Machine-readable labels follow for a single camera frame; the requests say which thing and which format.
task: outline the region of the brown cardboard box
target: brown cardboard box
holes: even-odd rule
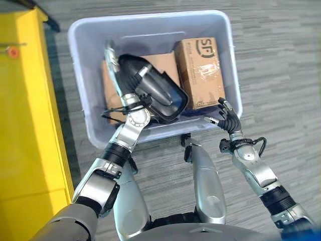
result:
[[[168,76],[178,86],[180,86],[180,79],[177,72],[174,52],[169,54],[155,54],[155,55],[147,55],[142,57],[148,60],[160,73],[166,72]],[[105,91],[107,108],[121,107],[120,97],[117,95],[114,85],[111,79],[109,78],[105,61],[103,61],[102,63],[102,71],[103,71],[103,83],[104,83],[104,91]],[[119,119],[121,121],[126,120],[126,116],[120,112],[112,112],[110,116],[114,119]]]
[[[189,108],[216,105],[219,97],[225,97],[214,38],[184,39],[176,45],[175,55]]]

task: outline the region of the plastic bin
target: plastic bin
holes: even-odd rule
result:
[[[69,46],[87,134],[94,146],[105,148],[116,128],[100,116],[106,109],[101,74],[105,41],[112,39],[116,43],[118,55],[130,53],[141,56],[169,53],[175,42],[197,37],[216,38],[226,98],[241,116],[231,24],[223,12],[210,10],[86,18],[71,25]],[[204,111],[213,116],[219,115],[216,107]],[[172,124],[152,124],[144,129],[139,142],[214,128],[213,124],[203,120],[201,114],[182,115]]]

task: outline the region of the black joint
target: black joint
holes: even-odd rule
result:
[[[185,140],[191,138],[191,133],[181,135],[181,146],[185,147]]]
[[[140,105],[143,105],[143,102],[142,101],[139,101],[139,102],[136,102],[134,104],[130,104],[128,106],[126,106],[126,110],[127,111],[131,111],[132,109],[136,108],[137,106],[140,106]]]
[[[118,184],[115,184],[114,188],[112,189],[109,197],[108,197],[108,200],[104,206],[104,210],[107,211],[107,210],[111,210],[114,206],[114,203],[116,201],[116,197],[118,195],[118,192],[120,190],[120,186]]]
[[[271,215],[278,214],[296,205],[296,202],[283,186],[264,193],[260,199]]]
[[[224,103],[224,101],[225,101],[225,99],[224,99],[224,98],[222,98],[222,97],[220,97],[220,98],[219,98],[219,100],[218,100],[218,102],[219,102],[220,104],[223,104],[223,103]]]
[[[221,153],[229,153],[232,152],[231,150],[231,141],[227,140],[227,139],[222,139],[220,141],[220,151]]]
[[[148,224],[147,229],[152,229],[160,226],[175,224],[175,223],[200,223],[201,220],[196,212],[187,212],[174,214],[168,217],[155,219]]]
[[[83,197],[83,196],[79,196],[77,198],[76,203],[78,204],[82,204],[85,205],[87,207],[90,207],[92,210],[94,210],[95,214],[97,217],[99,217],[100,211],[101,211],[101,205],[96,202],[95,200],[92,200],[89,197]]]
[[[133,174],[133,175],[136,175],[136,174],[138,173],[138,168],[137,168],[137,165],[136,165],[134,159],[133,159],[132,157],[130,157],[130,158],[128,159],[128,162],[129,162],[129,164],[130,164],[132,174]]]
[[[97,173],[98,175],[103,176],[103,177],[108,177],[109,179],[114,179],[114,178],[119,179],[121,176],[121,172],[117,172],[116,175],[113,175],[111,173],[105,172],[100,169],[95,170],[95,173]]]
[[[252,139],[249,139],[249,138],[238,139],[231,142],[231,150],[236,150],[241,146],[248,146],[248,145],[250,146],[254,145],[254,142],[252,141]]]
[[[185,148],[185,153],[184,153],[184,161],[185,162],[192,162],[190,156],[192,154],[192,147],[191,146],[187,146]]]
[[[101,158],[123,167],[130,158],[130,151],[116,143],[108,143]]]

